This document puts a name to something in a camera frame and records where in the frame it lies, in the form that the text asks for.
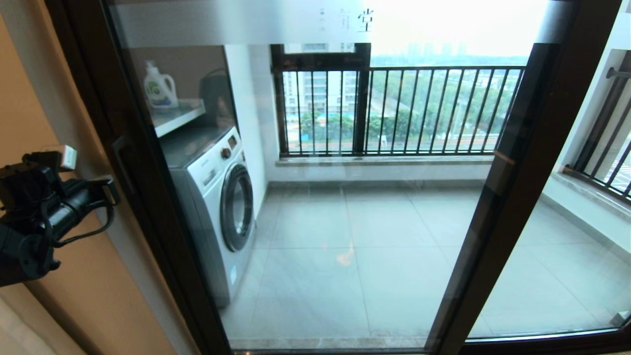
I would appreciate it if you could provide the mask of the white cabinet shelf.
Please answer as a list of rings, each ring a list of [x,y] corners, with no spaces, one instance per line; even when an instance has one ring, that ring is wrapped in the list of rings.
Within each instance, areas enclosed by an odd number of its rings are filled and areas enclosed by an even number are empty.
[[[205,113],[204,103],[200,99],[183,99],[175,108],[151,108],[149,110],[158,138],[175,131]]]

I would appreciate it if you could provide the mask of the white front-load washing machine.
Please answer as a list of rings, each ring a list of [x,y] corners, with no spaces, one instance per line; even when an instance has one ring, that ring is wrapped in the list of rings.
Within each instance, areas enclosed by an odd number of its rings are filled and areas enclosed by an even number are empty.
[[[240,288],[255,235],[254,191],[239,131],[180,128],[159,139],[217,307]]]

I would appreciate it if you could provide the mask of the white detergent bottle green label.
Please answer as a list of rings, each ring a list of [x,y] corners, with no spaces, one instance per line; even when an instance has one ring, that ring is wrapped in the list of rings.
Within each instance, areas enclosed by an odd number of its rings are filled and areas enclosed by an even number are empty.
[[[143,88],[149,105],[155,109],[179,107],[175,81],[169,74],[160,73],[155,61],[145,62]]]

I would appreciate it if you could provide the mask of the brown cabinet niche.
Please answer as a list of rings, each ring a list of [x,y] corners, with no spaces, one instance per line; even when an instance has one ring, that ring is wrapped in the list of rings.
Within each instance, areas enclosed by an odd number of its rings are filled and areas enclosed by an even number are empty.
[[[146,63],[175,81],[176,96],[186,104],[197,101],[205,112],[187,127],[237,127],[234,93],[223,46],[146,47],[126,49],[136,78],[143,81]]]

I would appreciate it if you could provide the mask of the black balcony railing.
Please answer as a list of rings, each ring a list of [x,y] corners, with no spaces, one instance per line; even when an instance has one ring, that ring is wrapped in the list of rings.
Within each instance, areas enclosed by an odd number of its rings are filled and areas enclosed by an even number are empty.
[[[370,68],[359,156],[489,156],[506,128],[524,67]]]
[[[631,72],[631,64],[615,70]],[[586,141],[562,172],[631,205],[631,79],[606,79],[612,84]]]

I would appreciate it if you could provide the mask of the black balcony window frame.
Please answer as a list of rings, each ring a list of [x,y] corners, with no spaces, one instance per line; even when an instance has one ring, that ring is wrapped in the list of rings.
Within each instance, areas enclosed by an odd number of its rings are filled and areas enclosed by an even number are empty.
[[[365,152],[369,43],[270,45],[279,156],[359,156]]]

